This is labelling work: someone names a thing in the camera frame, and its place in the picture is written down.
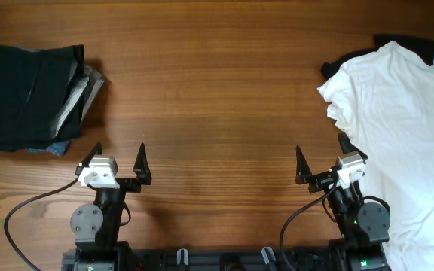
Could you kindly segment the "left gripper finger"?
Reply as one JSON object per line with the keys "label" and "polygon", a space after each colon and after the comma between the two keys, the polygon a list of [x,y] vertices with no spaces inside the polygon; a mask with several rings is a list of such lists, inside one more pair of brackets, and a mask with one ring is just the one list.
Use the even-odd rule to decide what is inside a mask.
{"label": "left gripper finger", "polygon": [[90,153],[77,165],[75,174],[80,175],[84,168],[87,168],[90,164],[90,161],[96,156],[102,154],[102,144],[97,142]]}
{"label": "left gripper finger", "polygon": [[146,148],[144,143],[139,146],[139,151],[133,166],[133,172],[135,173],[136,179],[140,184],[151,185],[152,176],[146,156]]}

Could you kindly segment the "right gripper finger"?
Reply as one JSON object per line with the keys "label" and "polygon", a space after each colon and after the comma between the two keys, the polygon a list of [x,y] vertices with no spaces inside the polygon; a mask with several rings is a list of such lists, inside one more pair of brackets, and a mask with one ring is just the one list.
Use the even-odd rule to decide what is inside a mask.
{"label": "right gripper finger", "polygon": [[304,154],[299,145],[296,146],[296,177],[295,181],[297,184],[306,184],[308,183],[313,174],[310,171],[310,167],[307,164],[307,161],[304,157]]}
{"label": "right gripper finger", "polygon": [[361,158],[363,160],[367,160],[368,159],[368,156],[363,151],[361,151],[360,149],[358,149],[355,145],[353,145],[350,142],[350,139],[347,137],[346,134],[339,133],[337,135],[337,137],[338,137],[338,142],[339,142],[339,144],[341,146],[341,150],[342,150],[343,154],[349,154],[349,153],[352,153],[352,152],[357,152],[361,156]]}

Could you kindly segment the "white t-shirt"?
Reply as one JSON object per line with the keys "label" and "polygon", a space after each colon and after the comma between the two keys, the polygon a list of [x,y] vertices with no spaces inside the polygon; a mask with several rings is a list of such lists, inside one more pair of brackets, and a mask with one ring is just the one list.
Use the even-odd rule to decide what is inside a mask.
{"label": "white t-shirt", "polygon": [[361,191],[390,205],[390,267],[434,270],[434,54],[428,65],[389,42],[346,61],[319,94],[368,156]]}

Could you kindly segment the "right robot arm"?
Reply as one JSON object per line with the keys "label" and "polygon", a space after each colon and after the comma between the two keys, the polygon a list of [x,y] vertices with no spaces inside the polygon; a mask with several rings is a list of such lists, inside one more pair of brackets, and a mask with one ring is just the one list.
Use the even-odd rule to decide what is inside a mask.
{"label": "right robot arm", "polygon": [[311,172],[301,148],[296,148],[296,183],[306,184],[310,193],[324,193],[321,202],[341,233],[325,250],[325,268],[388,270],[383,244],[390,240],[390,206],[376,196],[362,194],[359,183],[365,177],[368,156],[345,134],[339,134],[338,141],[343,154],[319,174]]}

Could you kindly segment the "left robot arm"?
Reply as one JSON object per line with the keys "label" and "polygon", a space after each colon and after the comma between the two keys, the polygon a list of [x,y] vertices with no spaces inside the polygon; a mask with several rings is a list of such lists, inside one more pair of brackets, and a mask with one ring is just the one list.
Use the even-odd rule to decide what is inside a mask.
{"label": "left robot arm", "polygon": [[77,181],[96,191],[91,204],[78,207],[71,216],[70,227],[75,235],[75,253],[64,254],[62,271],[129,271],[139,264],[128,242],[119,242],[121,220],[127,212],[127,193],[139,193],[143,185],[151,184],[145,145],[133,166],[134,178],[119,178],[113,156],[102,154],[102,145],[95,144],[75,170]]}

